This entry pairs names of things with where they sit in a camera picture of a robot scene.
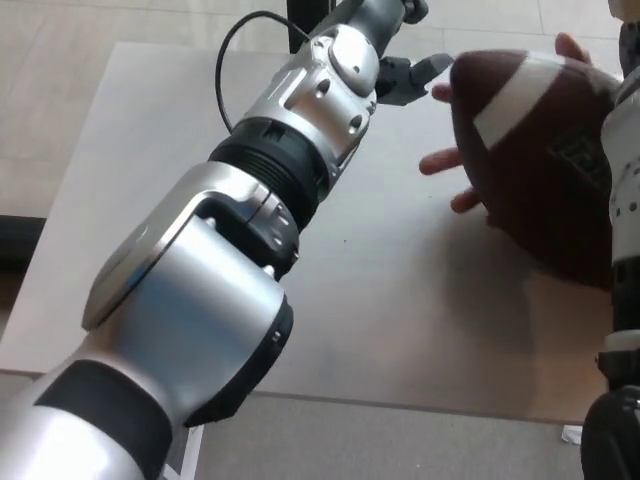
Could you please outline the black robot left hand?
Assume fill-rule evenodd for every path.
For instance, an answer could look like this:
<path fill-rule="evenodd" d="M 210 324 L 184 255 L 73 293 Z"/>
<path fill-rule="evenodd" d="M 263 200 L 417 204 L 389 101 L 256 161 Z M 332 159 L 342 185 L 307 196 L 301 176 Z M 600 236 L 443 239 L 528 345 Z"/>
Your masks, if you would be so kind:
<path fill-rule="evenodd" d="M 415 25 L 429 12 L 425 1 L 361 1 L 348 25 L 373 46 L 374 87 L 380 104 L 406 106 L 427 94 L 426 86 L 452 63 L 446 53 L 436 53 L 412 63 L 408 58 L 384 52 L 403 24 Z"/>

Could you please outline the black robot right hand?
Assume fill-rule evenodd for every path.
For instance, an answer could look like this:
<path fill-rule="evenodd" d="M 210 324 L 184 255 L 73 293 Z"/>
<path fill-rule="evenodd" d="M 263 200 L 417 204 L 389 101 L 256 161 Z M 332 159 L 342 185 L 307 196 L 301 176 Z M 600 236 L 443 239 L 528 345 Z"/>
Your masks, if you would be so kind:
<path fill-rule="evenodd" d="M 611 15 L 622 22 L 619 32 L 619 59 L 624 77 L 639 66 L 639 0 L 609 0 Z"/>

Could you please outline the person bare hand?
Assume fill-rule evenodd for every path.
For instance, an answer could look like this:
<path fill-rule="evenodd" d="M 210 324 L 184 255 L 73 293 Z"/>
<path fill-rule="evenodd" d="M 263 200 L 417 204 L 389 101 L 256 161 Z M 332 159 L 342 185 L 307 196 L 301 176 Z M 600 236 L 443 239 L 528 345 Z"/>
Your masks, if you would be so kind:
<path fill-rule="evenodd" d="M 555 38 L 555 53 L 559 56 L 573 58 L 579 62 L 592 64 L 591 55 L 569 34 L 561 32 Z M 432 89 L 432 97 L 439 102 L 451 102 L 452 89 L 449 84 L 437 84 Z M 419 162 L 419 170 L 430 176 L 442 173 L 463 164 L 463 156 L 457 147 L 450 147 L 424 156 Z M 482 197 L 473 187 L 468 187 L 456 194 L 451 202 L 451 209 L 457 214 L 468 213 L 482 203 Z"/>

